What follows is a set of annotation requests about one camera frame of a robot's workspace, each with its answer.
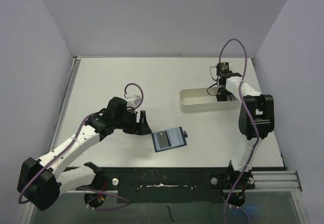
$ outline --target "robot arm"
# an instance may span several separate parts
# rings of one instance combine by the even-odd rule
[[[112,134],[115,129],[140,136],[152,133],[146,121],[145,111],[140,112],[140,121],[136,122],[137,112],[128,109],[127,106],[127,101],[114,97],[109,101],[107,108],[91,115],[85,121],[77,135],[73,135],[37,160],[30,157],[24,161],[17,187],[21,195],[38,209],[45,210],[60,194],[79,186],[93,185],[100,180],[103,171],[91,162],[77,169],[63,171],[84,151]]]
[[[262,140],[268,136],[268,133],[272,132],[274,129],[273,97],[271,95],[263,95],[246,82],[243,82],[241,86],[241,99],[239,96],[239,84],[241,83],[242,76],[239,73],[233,73],[231,71],[231,65],[228,62],[219,63],[217,65],[217,75],[219,77],[219,90],[217,94],[220,98],[232,94],[240,100],[241,103],[242,99],[244,100],[258,129],[260,135],[259,145]],[[253,138],[256,138],[256,133],[243,105],[241,106],[239,114],[238,126],[240,132],[245,135],[245,137],[241,139],[238,151],[232,159],[231,164],[234,171],[242,172],[248,158],[252,154],[250,163],[245,169],[245,171],[251,171],[253,157],[258,145],[253,149],[255,143]]]

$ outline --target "gray wall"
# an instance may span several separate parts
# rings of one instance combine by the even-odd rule
[[[44,0],[73,55],[255,55],[286,0]],[[236,43],[225,56],[242,56]]]
[[[275,98],[276,134],[298,170],[310,223],[324,223],[324,0],[288,0],[256,56]]]
[[[22,162],[49,148],[72,57],[43,0],[0,0],[0,223],[18,223]]]

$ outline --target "wall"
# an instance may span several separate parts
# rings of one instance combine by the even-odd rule
[[[275,98],[276,134],[298,170],[310,223],[324,222],[324,0],[288,0],[256,55],[263,92]]]
[[[73,55],[255,55],[286,0],[44,0]],[[232,43],[224,56],[242,56]]]
[[[48,150],[72,57],[43,0],[0,0],[0,222],[18,223],[20,167]]]

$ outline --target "tabletop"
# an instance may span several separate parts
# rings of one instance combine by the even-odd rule
[[[233,72],[242,74],[244,58],[224,58]],[[187,146],[155,152],[151,135],[135,136],[121,130],[79,156],[71,166],[93,162],[100,167],[227,167],[240,138],[240,107],[184,113],[179,107],[182,89],[203,88],[214,83],[209,72],[218,58],[82,58],[64,115],[56,146],[73,135],[82,119],[107,107],[113,97],[124,97],[124,87],[139,84],[151,130],[181,126],[188,133]],[[260,91],[251,59],[245,82]],[[136,87],[128,91],[136,95]],[[262,142],[254,167],[283,167],[279,146],[272,132]]]

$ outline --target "plastic container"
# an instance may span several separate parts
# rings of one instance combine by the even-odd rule
[[[209,93],[215,95],[218,87],[209,89]],[[206,111],[215,109],[231,109],[240,105],[240,101],[218,102],[216,96],[210,96],[207,88],[183,89],[180,91],[180,110],[182,112]]]

